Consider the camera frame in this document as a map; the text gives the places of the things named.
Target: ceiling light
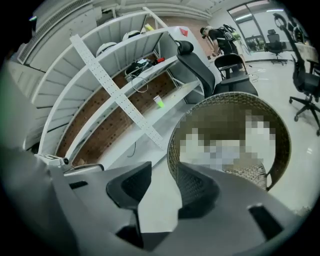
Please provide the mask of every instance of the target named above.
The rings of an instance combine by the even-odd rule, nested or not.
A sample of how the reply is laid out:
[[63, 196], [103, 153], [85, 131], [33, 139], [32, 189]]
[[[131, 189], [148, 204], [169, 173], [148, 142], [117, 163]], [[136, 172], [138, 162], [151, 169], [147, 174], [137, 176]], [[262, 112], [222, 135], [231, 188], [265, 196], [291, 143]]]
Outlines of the ceiling light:
[[241, 17], [239, 17], [239, 18], [236, 18], [235, 20], [236, 20], [236, 21], [239, 21], [239, 20], [242, 20], [242, 19], [247, 18], [247, 17], [250, 17], [250, 16], [252, 16], [251, 13], [250, 13], [250, 14], [247, 14], [247, 15], [243, 15], [243, 16], [241, 16]]
[[266, 12], [282, 12], [284, 9], [272, 9], [272, 10], [267, 10]]
[[29, 19], [30, 22], [35, 21], [37, 19], [37, 16], [33, 16]]

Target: black office chair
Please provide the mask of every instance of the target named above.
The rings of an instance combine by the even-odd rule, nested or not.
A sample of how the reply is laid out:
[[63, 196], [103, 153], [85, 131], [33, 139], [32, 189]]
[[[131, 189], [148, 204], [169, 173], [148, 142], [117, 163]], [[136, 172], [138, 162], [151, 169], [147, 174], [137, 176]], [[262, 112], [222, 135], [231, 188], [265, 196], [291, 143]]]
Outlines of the black office chair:
[[248, 80], [240, 77], [232, 77], [225, 79], [223, 84], [219, 83], [215, 86], [216, 78], [210, 69], [201, 61], [193, 50], [194, 46], [188, 41], [176, 41], [178, 46], [178, 60], [185, 65], [195, 76], [201, 81], [204, 91], [204, 98], [225, 92], [245, 92], [258, 95], [256, 89]]
[[282, 43], [280, 42], [280, 36], [279, 34], [276, 33], [274, 29], [268, 30], [268, 35], [267, 35], [270, 43], [267, 44], [267, 51], [270, 53], [275, 54], [276, 60], [272, 60], [271, 62], [275, 64], [275, 62], [281, 63], [284, 65], [283, 62], [287, 63], [286, 60], [280, 60], [279, 59], [279, 54], [284, 52], [284, 47]]
[[246, 70], [246, 66], [243, 65], [242, 58], [234, 53], [217, 57], [214, 60], [214, 65], [220, 71], [223, 80], [238, 76], [248, 76], [248, 72]]
[[[222, 55], [215, 59], [214, 65], [220, 71], [222, 81], [218, 83], [213, 95], [226, 92], [244, 92], [258, 96], [258, 92], [249, 80], [246, 65], [242, 58], [237, 54]], [[242, 68], [244, 71], [230, 72], [234, 67]]]
[[178, 60], [185, 65], [202, 83], [204, 97], [212, 96], [216, 78], [193, 50], [194, 46], [188, 41], [176, 41], [178, 47]]
[[[279, 22], [280, 20], [283, 21], [283, 17], [280, 14], [273, 14], [274, 15], [274, 20], [275, 20], [275, 24], [277, 24], [277, 22]], [[307, 95], [308, 99], [301, 99], [301, 98], [297, 98], [297, 97], [290, 97], [289, 99], [289, 103], [292, 103], [292, 101], [297, 101], [302, 103], [304, 106], [302, 109], [300, 109], [295, 117], [294, 117], [294, 121], [298, 121], [299, 117], [298, 115], [300, 115], [302, 112], [306, 111], [306, 110], [310, 110], [314, 116], [314, 119], [316, 121], [316, 123], [318, 124], [319, 129], [316, 132], [317, 136], [320, 136], [320, 122], [319, 122], [319, 118], [317, 116], [317, 112], [320, 113], [320, 108], [318, 108], [313, 102], [313, 97], [315, 98], [315, 101], [318, 102], [319, 101], [319, 96], [320, 96], [320, 85], [319, 85], [319, 81], [320, 81], [320, 77], [311, 73], [306, 73], [306, 68], [305, 68], [305, 61], [302, 59], [300, 52], [297, 48], [297, 46], [295, 45], [294, 40], [292, 39], [289, 31], [287, 30], [286, 26], [283, 24], [277, 25], [288, 37], [288, 40], [292, 46], [292, 49], [296, 55], [297, 60], [293, 57], [294, 60], [294, 71], [293, 71], [293, 83], [294, 86], [296, 87], [296, 89], [301, 92], [304, 93], [305, 95]]]

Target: desk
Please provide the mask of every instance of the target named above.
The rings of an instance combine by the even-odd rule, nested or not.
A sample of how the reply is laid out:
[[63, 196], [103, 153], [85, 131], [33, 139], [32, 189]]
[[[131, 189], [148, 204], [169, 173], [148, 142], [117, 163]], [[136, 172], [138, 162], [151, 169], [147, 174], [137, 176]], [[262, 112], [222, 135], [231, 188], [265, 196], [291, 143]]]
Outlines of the desk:
[[296, 42], [295, 45], [298, 48], [298, 51], [302, 59], [310, 63], [309, 73], [312, 74], [315, 65], [319, 64], [319, 55], [316, 48], [304, 43], [299, 43], [299, 42]]

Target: person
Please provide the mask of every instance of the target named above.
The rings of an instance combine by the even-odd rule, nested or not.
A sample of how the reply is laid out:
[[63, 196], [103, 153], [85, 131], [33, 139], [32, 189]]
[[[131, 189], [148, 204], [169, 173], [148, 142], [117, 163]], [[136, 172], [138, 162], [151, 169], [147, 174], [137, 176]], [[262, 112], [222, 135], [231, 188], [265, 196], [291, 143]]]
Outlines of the person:
[[[227, 54], [237, 54], [238, 50], [236, 45], [228, 40], [222, 29], [215, 29], [212, 26], [202, 27], [200, 29], [200, 33], [202, 34], [202, 38], [209, 37], [213, 42], [213, 53], [214, 57], [218, 56], [223, 51], [224, 55]], [[235, 66], [232, 69], [232, 72], [237, 72], [242, 68], [242, 65]]]

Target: perforated metal strip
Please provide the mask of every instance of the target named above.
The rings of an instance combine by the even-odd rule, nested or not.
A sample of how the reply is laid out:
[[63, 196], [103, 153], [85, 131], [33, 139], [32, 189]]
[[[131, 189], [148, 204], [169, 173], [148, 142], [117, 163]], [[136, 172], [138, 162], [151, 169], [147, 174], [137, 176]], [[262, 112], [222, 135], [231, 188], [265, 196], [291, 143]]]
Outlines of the perforated metal strip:
[[149, 136], [162, 150], [165, 150], [165, 143], [160, 134], [150, 125], [144, 116], [136, 109], [130, 100], [121, 93], [119, 87], [115, 84], [112, 78], [107, 74], [104, 68], [96, 60], [85, 43], [78, 35], [70, 38], [76, 51], [83, 59], [84, 63], [90, 69], [95, 78], [99, 81], [102, 87], [108, 92], [111, 98], [119, 105], [120, 108], [141, 128], [141, 130]]

